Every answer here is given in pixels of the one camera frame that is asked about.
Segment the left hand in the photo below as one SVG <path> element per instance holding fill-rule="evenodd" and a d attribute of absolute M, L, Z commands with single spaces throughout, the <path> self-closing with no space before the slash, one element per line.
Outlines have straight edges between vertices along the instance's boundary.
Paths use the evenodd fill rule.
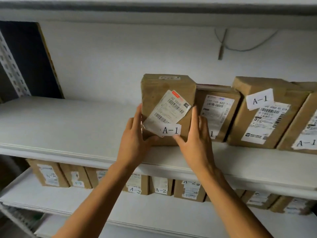
<path fill-rule="evenodd" d="M 142 105 L 137 107 L 134 118 L 129 118 L 123 132 L 117 162 L 127 168 L 134 169 L 141 164 L 150 147 L 160 138 L 151 136 L 143 140 L 141 132 Z"/>

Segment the wire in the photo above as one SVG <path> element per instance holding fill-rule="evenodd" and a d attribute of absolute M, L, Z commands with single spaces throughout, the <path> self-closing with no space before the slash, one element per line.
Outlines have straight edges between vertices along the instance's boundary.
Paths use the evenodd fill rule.
<path fill-rule="evenodd" d="M 214 29 L 214 31 L 215 31 L 215 35 L 216 35 L 218 41 L 219 41 L 220 43 L 222 43 L 221 40 L 220 40 L 220 38 L 218 37 L 218 34 L 217 34 L 217 32 L 216 32 L 216 29 Z M 266 43 L 268 40 L 270 40 L 272 37 L 274 37 L 277 33 L 278 33 L 278 30 L 275 31 L 271 36 L 269 36 L 267 39 L 265 39 L 265 40 L 262 41 L 261 43 L 257 44 L 257 45 L 254 46 L 254 47 L 248 48 L 248 49 L 239 50 L 239 49 L 230 48 L 230 47 L 228 47 L 227 45 L 224 45 L 224 48 L 227 49 L 227 50 L 230 50 L 230 51 L 248 52 L 248 51 L 254 50 L 254 49 L 258 48 L 259 46 L 263 45 L 263 44 Z"/>

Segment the small sticker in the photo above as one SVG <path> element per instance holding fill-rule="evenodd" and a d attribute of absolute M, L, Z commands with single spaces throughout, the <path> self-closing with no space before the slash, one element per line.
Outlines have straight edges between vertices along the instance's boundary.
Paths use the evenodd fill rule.
<path fill-rule="evenodd" d="M 196 200 L 201 186 L 200 183 L 196 181 L 183 180 L 182 184 L 184 185 L 182 197 Z"/>
<path fill-rule="evenodd" d="M 97 170 L 96 173 L 97 173 L 98 184 L 99 184 L 101 179 L 105 177 L 107 170 Z"/>
<path fill-rule="evenodd" d="M 241 141 L 264 144 L 289 108 L 290 104 L 278 102 L 259 108 Z"/>
<path fill-rule="evenodd" d="M 157 131 L 158 127 L 160 127 L 157 123 L 177 124 L 178 121 L 185 117 L 191 107 L 175 90 L 168 90 L 144 121 L 143 127 L 147 130 Z"/>
<path fill-rule="evenodd" d="M 248 110 L 254 110 L 274 103 L 273 89 L 269 88 L 245 97 Z"/>
<path fill-rule="evenodd" d="M 137 187 L 134 187 L 134 186 L 127 186 L 127 188 L 128 188 L 128 192 L 130 192 L 130 193 L 134 193 L 134 194 L 141 194 L 141 188 L 137 188 Z"/>
<path fill-rule="evenodd" d="M 141 175 L 133 173 L 125 185 L 141 189 Z"/>
<path fill-rule="evenodd" d="M 83 181 L 79 180 L 79 172 L 71 171 L 72 174 L 72 183 L 74 187 L 85 188 L 85 184 Z"/>
<path fill-rule="evenodd" d="M 59 186 L 58 177 L 52 166 L 46 164 L 37 164 L 37 166 L 45 178 L 45 184 Z"/>
<path fill-rule="evenodd" d="M 306 203 L 309 200 L 307 199 L 300 199 L 300 198 L 293 198 L 292 201 L 284 208 L 285 213 L 287 214 L 296 214 L 299 215 L 301 210 L 306 208 Z"/>
<path fill-rule="evenodd" d="M 207 118 L 209 136 L 215 139 L 234 103 L 234 99 L 207 95 L 200 115 Z"/>
<path fill-rule="evenodd" d="M 182 126 L 180 124 L 148 122 L 145 129 L 163 138 L 164 136 L 180 135 Z"/>
<path fill-rule="evenodd" d="M 292 145 L 292 149 L 317 150 L 317 110 Z"/>
<path fill-rule="evenodd" d="M 168 192 L 167 178 L 152 176 L 152 181 L 153 181 L 153 187 L 154 187 L 155 193 L 167 195 L 167 192 Z"/>
<path fill-rule="evenodd" d="M 158 79 L 180 80 L 178 76 L 159 76 Z"/>
<path fill-rule="evenodd" d="M 271 193 L 268 192 L 255 192 L 254 195 L 248 200 L 247 205 L 263 205 Z"/>

